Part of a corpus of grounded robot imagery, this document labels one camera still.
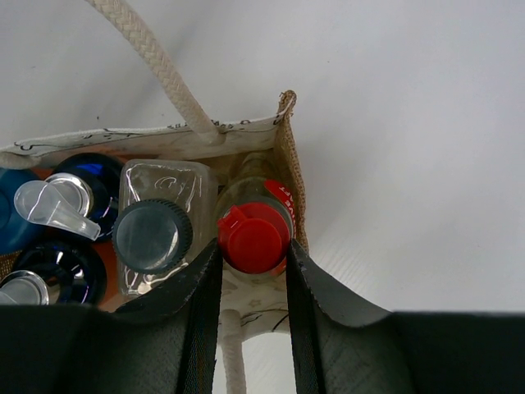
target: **red label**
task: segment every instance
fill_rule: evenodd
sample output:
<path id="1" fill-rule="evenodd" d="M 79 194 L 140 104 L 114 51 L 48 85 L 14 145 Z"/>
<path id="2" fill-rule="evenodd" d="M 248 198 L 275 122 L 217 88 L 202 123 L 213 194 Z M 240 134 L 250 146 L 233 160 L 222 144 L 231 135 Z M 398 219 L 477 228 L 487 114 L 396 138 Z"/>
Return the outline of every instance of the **red label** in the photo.
<path id="1" fill-rule="evenodd" d="M 290 190 L 278 181 L 268 179 L 264 182 L 264 186 L 267 190 L 272 193 L 282 204 L 288 208 L 290 216 L 292 217 L 292 223 L 295 227 L 295 212 L 294 212 L 294 198 Z"/>

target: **dark blue bottle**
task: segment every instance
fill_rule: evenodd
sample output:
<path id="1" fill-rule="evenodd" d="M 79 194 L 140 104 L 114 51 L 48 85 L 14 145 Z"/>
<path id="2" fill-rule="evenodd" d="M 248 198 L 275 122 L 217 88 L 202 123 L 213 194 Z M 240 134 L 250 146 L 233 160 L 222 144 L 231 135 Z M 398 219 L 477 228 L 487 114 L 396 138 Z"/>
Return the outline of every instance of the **dark blue bottle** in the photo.
<path id="1" fill-rule="evenodd" d="M 98 304 L 106 292 L 106 268 L 89 245 L 63 240 L 38 241 L 16 259 L 13 271 L 43 279 L 49 304 Z"/>
<path id="2" fill-rule="evenodd" d="M 53 183 L 60 179 L 63 183 L 67 179 L 65 174 L 82 180 L 89 196 L 83 214 L 101 227 L 96 241 L 106 241 L 112 236 L 118 216 L 121 171 L 122 163 L 115 158 L 100 153 L 80 153 L 58 164 L 46 181 Z"/>
<path id="3" fill-rule="evenodd" d="M 0 254 L 24 249 L 43 234 L 44 226 L 27 222 L 15 210 L 13 197 L 18 187 L 38 177 L 29 170 L 0 168 Z"/>

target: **rope handle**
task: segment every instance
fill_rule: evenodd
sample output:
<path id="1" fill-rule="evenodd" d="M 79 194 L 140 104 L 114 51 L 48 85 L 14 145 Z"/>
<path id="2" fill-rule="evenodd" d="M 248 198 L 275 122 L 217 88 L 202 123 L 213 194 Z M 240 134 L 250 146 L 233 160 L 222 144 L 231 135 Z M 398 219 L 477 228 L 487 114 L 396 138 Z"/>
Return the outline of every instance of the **rope handle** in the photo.
<path id="1" fill-rule="evenodd" d="M 221 144 L 225 136 L 204 112 L 161 48 L 153 32 L 125 0 L 86 0 L 130 42 L 158 78 L 167 97 L 188 126 L 206 144 Z"/>
<path id="2" fill-rule="evenodd" d="M 222 324 L 222 362 L 226 371 L 226 392 L 227 394 L 246 394 L 240 314 L 236 310 L 226 309 L 221 311 L 220 316 Z"/>

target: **plastic bottle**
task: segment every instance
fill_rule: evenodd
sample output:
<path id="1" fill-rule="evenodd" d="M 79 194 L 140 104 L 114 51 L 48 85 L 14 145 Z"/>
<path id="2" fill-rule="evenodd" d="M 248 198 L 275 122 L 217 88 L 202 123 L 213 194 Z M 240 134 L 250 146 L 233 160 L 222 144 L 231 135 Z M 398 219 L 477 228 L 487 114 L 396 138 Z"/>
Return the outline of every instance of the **plastic bottle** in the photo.
<path id="1" fill-rule="evenodd" d="M 121 169 L 103 154 L 77 154 L 45 181 L 22 185 L 14 198 L 16 211 L 29 222 L 105 241 L 118 215 Z"/>
<path id="2" fill-rule="evenodd" d="M 44 227 L 24 220 L 13 201 L 21 185 L 36 179 L 38 177 L 29 170 L 0 168 L 0 254 L 22 250 L 43 234 Z"/>
<path id="3" fill-rule="evenodd" d="M 7 293 L 16 304 L 96 305 L 104 297 L 106 284 L 104 263 L 93 249 L 54 239 L 38 241 L 23 250 L 0 291 L 4 300 Z"/>
<path id="4" fill-rule="evenodd" d="M 127 224 L 119 216 L 113 235 L 122 294 L 142 295 L 197 257 L 215 232 L 217 189 L 210 168 L 200 163 L 145 159 L 126 163 L 120 210 Z M 132 257 L 138 254 L 141 259 Z"/>
<path id="5" fill-rule="evenodd" d="M 219 246 L 236 271 L 277 276 L 294 236 L 294 202 L 269 153 L 250 153 L 215 210 Z"/>

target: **red flip cap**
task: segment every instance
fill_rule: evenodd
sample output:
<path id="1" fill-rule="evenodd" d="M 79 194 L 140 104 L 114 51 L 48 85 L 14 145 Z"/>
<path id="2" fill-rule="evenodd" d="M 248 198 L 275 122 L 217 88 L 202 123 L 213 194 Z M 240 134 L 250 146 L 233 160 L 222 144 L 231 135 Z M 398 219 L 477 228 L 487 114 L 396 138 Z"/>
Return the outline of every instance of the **red flip cap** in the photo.
<path id="1" fill-rule="evenodd" d="M 265 273 L 286 257 L 290 231 L 281 214 L 267 204 L 233 206 L 217 225 L 224 259 L 243 273 Z"/>

